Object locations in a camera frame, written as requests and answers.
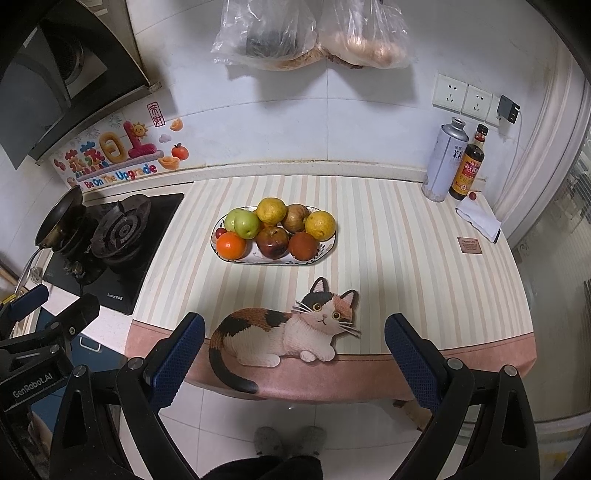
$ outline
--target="black stovetop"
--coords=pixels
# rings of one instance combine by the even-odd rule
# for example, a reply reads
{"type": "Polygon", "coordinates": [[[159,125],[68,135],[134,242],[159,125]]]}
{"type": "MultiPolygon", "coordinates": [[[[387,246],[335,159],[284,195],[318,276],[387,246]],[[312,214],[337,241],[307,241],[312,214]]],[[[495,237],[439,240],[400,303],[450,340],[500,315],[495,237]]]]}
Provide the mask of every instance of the black stovetop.
{"type": "MultiPolygon", "coordinates": [[[[80,283],[64,270],[65,257],[60,253],[54,253],[43,280],[75,295],[80,295],[81,292],[92,293],[105,307],[125,314],[133,313],[152,259],[183,197],[182,193],[150,197],[150,216],[141,236],[141,250],[129,263],[118,267],[103,265],[104,272],[94,282],[81,289],[80,283]]],[[[114,206],[115,203],[93,205],[87,207],[85,215],[100,220],[114,206]]]]}

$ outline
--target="soy sauce bottle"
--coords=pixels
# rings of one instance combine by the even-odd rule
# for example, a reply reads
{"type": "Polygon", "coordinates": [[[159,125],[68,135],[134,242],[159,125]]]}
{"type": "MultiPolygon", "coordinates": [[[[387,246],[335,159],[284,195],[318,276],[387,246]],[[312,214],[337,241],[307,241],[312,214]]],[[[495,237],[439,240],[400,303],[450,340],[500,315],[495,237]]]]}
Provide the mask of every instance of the soy sauce bottle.
{"type": "Polygon", "coordinates": [[[463,200],[470,192],[476,174],[484,160],[484,140],[488,134],[486,125],[478,124],[474,140],[466,147],[449,194],[456,200],[463,200]]]}

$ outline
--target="white cloth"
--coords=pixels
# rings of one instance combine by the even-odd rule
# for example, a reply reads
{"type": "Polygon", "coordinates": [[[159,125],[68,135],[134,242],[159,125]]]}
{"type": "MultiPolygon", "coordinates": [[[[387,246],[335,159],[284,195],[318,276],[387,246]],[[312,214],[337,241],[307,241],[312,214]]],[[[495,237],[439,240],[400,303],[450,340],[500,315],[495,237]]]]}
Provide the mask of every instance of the white cloth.
{"type": "Polygon", "coordinates": [[[482,235],[494,242],[501,230],[501,223],[492,213],[486,213],[475,200],[467,195],[456,207],[457,214],[470,222],[482,235]]]}

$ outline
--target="black pants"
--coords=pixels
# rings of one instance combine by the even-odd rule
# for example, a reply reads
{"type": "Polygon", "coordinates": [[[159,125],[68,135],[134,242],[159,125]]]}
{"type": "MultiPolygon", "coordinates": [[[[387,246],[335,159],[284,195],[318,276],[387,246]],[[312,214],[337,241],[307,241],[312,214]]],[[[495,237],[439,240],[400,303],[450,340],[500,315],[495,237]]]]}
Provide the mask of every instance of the black pants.
{"type": "Polygon", "coordinates": [[[202,480],[322,480],[320,460],[309,456],[283,461],[264,456],[235,460],[215,467],[202,480]]]}

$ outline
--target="power adapter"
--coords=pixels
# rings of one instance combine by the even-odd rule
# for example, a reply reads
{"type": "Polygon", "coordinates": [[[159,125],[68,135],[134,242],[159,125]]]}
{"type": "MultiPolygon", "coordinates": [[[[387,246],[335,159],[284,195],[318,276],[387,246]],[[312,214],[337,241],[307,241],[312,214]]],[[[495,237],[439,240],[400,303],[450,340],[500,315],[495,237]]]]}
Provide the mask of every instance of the power adapter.
{"type": "Polygon", "coordinates": [[[501,101],[499,102],[499,108],[496,110],[496,113],[514,124],[517,121],[517,115],[519,114],[519,105],[517,105],[513,100],[507,98],[505,95],[502,95],[501,101]]]}

